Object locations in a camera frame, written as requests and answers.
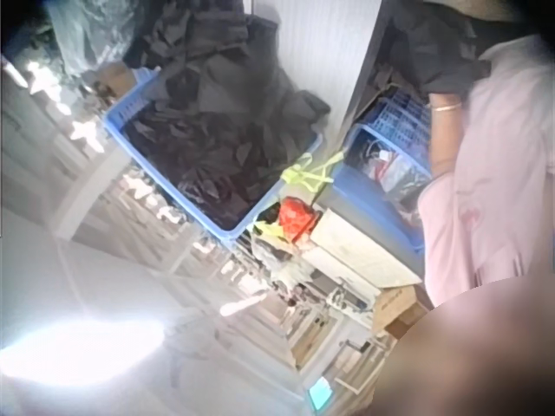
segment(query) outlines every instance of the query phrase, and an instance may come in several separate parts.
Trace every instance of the red plastic bag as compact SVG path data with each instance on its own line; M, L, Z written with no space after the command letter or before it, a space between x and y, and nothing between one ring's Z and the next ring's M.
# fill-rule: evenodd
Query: red plastic bag
M316 226L319 214L298 198L285 198L279 210L279 224L290 243L296 243L303 236L308 237Z

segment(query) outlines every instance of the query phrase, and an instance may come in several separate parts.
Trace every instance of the blue plastic crate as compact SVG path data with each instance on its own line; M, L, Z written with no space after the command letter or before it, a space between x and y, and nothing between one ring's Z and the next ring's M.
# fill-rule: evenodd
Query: blue plastic crate
M379 99L364 117L361 128L412 160L421 173L430 176L430 121L430 110L426 106L395 89Z
M368 133L362 125L354 126L343 144L345 154L349 153L357 140L374 141L377 137ZM381 234L387 235L390 241L395 241L398 250L413 255L424 252L422 230L411 227L403 220L393 204L387 200L379 184L345 162L334 169L331 177L334 179L331 186L335 192L371 220Z
M128 120L131 120L140 110L142 110L149 100L143 97L143 90L153 82L157 73L140 71L135 76L139 85L135 86L116 104L114 104L104 116L104 127L110 132L115 141L123 147L129 155L150 175L150 177L192 217L201 223L208 231L210 231L220 241L230 241L237 239L241 233L246 229L247 225L254 222L260 212L267 208L268 204L276 197L281 188L285 185L283 180L279 180L259 201L258 203L246 214L241 222L233 230L223 230L215 224L204 212L202 212L197 205L186 198L171 182L164 177L158 170L152 166L147 159L135 149L129 142L128 138L122 132L123 127ZM323 142L321 135L315 134L315 139L308 153L315 152Z

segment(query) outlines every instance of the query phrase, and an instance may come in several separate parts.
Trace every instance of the pink shirt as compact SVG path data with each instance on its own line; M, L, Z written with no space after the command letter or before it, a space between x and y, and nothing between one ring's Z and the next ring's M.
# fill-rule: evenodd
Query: pink shirt
M482 58L493 72L470 94L455 171L419 200L435 305L528 271L555 166L555 71L538 38L497 45Z

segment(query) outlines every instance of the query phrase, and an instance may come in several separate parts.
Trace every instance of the cardboard box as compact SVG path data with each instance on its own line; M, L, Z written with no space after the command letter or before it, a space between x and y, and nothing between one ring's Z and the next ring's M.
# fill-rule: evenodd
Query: cardboard box
M400 340L434 306L421 286L385 289L376 299L372 332L383 330Z
M115 98L120 99L136 84L133 71L123 62L110 63L96 72L98 81L112 88Z

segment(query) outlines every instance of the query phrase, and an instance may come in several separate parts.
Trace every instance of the bracelet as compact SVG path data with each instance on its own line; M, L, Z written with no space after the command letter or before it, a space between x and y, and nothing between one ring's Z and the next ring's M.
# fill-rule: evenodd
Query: bracelet
M457 104L454 104L452 106L432 107L432 110L437 111L438 113L441 113L443 111L453 111L453 110L456 110L457 108L461 108L461 107L462 107L462 102L458 102Z

